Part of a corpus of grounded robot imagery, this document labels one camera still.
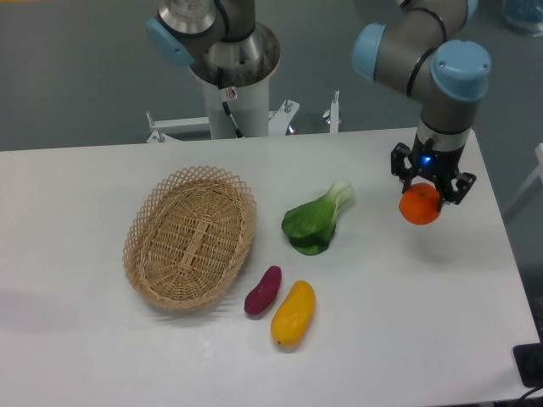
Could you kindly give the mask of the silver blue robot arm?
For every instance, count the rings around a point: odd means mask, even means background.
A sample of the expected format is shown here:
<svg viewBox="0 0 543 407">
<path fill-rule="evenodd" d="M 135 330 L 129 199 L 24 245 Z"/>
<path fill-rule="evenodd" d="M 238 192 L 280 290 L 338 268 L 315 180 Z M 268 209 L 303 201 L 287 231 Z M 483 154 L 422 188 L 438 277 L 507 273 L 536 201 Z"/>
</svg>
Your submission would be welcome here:
<svg viewBox="0 0 543 407">
<path fill-rule="evenodd" d="M 439 204 L 459 204 L 475 182 L 459 162 L 488 89 L 491 59 L 456 33 L 477 6 L 402 1 L 405 16 L 396 27 L 367 25 L 352 50 L 355 72 L 421 104 L 414 142 L 393 149 L 391 171 L 404 187 L 418 177 L 432 182 Z M 188 67 L 202 84 L 213 138 L 286 132 L 296 106 L 269 110 L 269 80 L 281 51 L 275 34 L 257 22 L 254 2 L 167 1 L 146 30 L 164 59 Z"/>
</svg>

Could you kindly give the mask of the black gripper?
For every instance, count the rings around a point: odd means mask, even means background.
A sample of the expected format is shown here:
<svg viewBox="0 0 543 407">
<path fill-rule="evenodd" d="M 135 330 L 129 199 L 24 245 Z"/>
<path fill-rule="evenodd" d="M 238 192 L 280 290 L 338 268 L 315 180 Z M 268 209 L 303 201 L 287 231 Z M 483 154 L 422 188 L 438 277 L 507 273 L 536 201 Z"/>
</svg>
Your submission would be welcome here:
<svg viewBox="0 0 543 407">
<path fill-rule="evenodd" d="M 466 132 L 418 131 L 412 149 L 399 142 L 390 154 L 390 168 L 391 174 L 402 183 L 402 193 L 420 177 L 435 184 L 439 193 L 438 211 L 445 204 L 460 204 L 476 182 L 476 175 L 458 172 L 466 140 Z"/>
</svg>

